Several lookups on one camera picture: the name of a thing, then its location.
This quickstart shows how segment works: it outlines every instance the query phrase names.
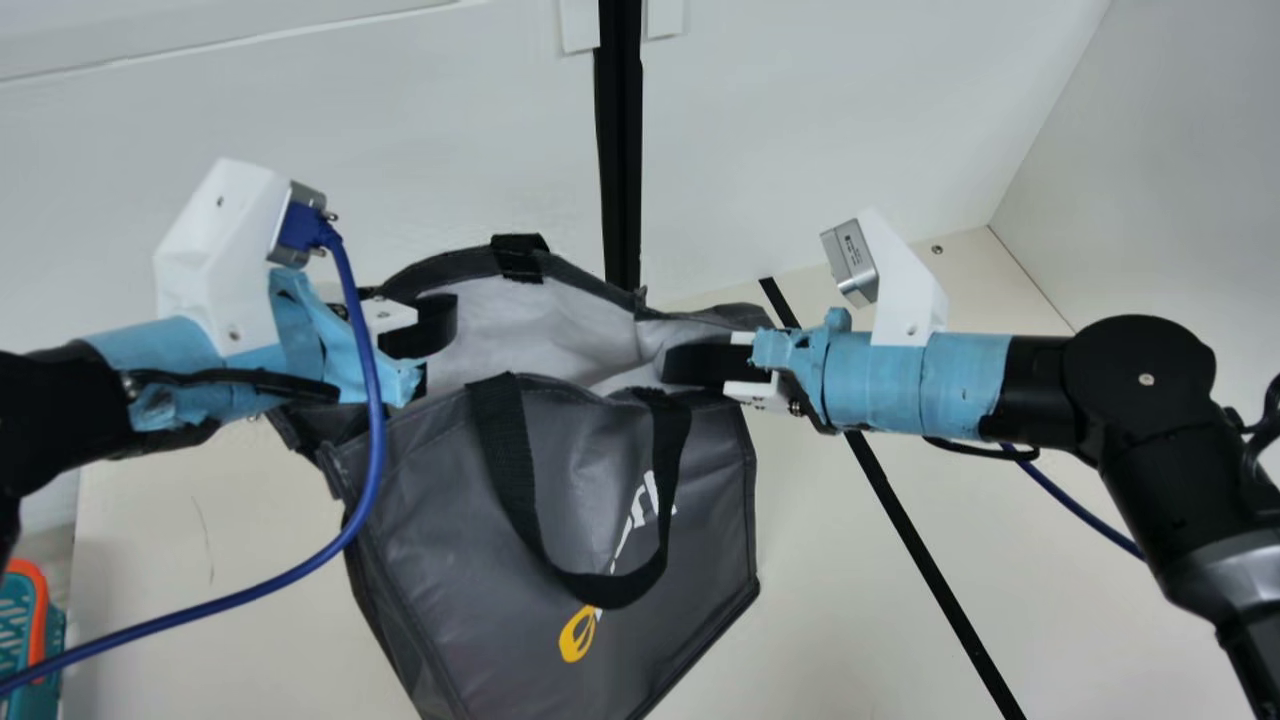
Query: black pole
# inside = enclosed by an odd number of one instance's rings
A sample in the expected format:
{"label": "black pole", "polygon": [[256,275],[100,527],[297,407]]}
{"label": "black pole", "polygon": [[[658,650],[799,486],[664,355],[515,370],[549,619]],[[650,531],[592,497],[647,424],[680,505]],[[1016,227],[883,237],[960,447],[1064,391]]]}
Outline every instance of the black pole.
{"label": "black pole", "polygon": [[594,51],[604,278],[631,291],[640,287],[640,0],[600,0],[600,46]]}

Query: plastic basket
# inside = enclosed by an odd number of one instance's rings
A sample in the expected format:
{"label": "plastic basket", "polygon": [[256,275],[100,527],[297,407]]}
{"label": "plastic basket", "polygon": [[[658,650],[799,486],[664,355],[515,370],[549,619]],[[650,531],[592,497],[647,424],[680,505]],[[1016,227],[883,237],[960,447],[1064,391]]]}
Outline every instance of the plastic basket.
{"label": "plastic basket", "polygon": [[[33,562],[10,560],[0,583],[0,676],[63,651],[67,618],[49,602],[49,584]],[[3,720],[56,720],[61,674],[54,673],[0,700]]]}

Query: light blue tape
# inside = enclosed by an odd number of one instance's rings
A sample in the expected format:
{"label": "light blue tape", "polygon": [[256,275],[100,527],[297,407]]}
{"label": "light blue tape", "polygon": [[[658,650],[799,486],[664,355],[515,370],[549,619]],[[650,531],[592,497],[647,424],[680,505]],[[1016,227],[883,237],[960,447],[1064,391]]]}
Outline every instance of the light blue tape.
{"label": "light blue tape", "polygon": [[[324,382],[342,391],[339,402],[365,402],[365,374],[360,368],[356,336],[351,325],[325,305],[311,288],[311,281],[297,270],[271,270],[273,282],[282,277],[283,290],[296,296],[311,319],[312,331],[324,343]],[[273,284],[271,295],[275,295]],[[396,360],[380,350],[374,350],[378,361],[378,382],[381,384],[383,402],[403,407],[413,398],[413,391],[422,380],[425,359]]]}
{"label": "light blue tape", "polygon": [[1000,400],[1011,336],[936,333],[924,347],[873,346],[842,307],[810,331],[760,331],[751,364],[787,369],[823,423],[980,439]]}
{"label": "light blue tape", "polygon": [[982,439],[978,421],[991,415],[1005,384],[1007,334],[937,333],[924,351],[920,419],[924,434]]}
{"label": "light blue tape", "polygon": [[[223,359],[200,325],[182,316],[83,340],[116,370],[188,374],[224,366],[261,369],[323,380],[339,388],[340,402],[364,402],[365,383],[351,325],[320,301],[303,273],[274,269],[269,287],[280,345]],[[422,377],[417,368],[422,361],[394,360],[383,352],[376,356],[383,401],[402,407],[412,398]],[[165,430],[207,419],[228,423],[265,413],[282,402],[284,400],[276,396],[259,393],[243,384],[189,388],[154,384],[143,388],[129,405],[129,420],[138,432]]]}

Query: black arm segment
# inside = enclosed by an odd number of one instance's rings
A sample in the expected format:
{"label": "black arm segment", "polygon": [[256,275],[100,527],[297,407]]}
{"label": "black arm segment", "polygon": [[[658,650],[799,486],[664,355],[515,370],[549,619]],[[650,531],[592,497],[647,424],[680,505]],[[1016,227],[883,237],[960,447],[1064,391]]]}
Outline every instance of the black arm segment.
{"label": "black arm segment", "polygon": [[96,460],[200,445],[216,424],[138,433],[120,375],[93,347],[73,342],[29,355],[0,352],[0,564],[19,534],[23,497],[59,473]]}
{"label": "black arm segment", "polygon": [[1098,470],[1165,596],[1217,630],[1258,717],[1280,719],[1280,492],[1242,471],[1240,427],[1210,398],[1189,331],[1125,315],[1071,338],[1014,338],[984,438]]}

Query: bag handle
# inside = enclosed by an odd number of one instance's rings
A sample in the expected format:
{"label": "bag handle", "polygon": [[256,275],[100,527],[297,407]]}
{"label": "bag handle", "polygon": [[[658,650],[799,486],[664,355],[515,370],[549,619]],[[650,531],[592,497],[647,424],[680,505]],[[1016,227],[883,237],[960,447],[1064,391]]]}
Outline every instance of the bag handle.
{"label": "bag handle", "polygon": [[489,478],[507,519],[525,547],[549,568],[577,600],[602,610],[617,610],[640,600],[667,570],[671,509],[676,502],[680,456],[692,425],[689,406],[662,391],[634,389],[653,414],[653,477],[658,489],[658,550],[644,565],[625,575],[571,573],[547,556],[538,521],[534,457],[529,447],[520,380],[503,373],[467,386],[471,414],[480,433]]}

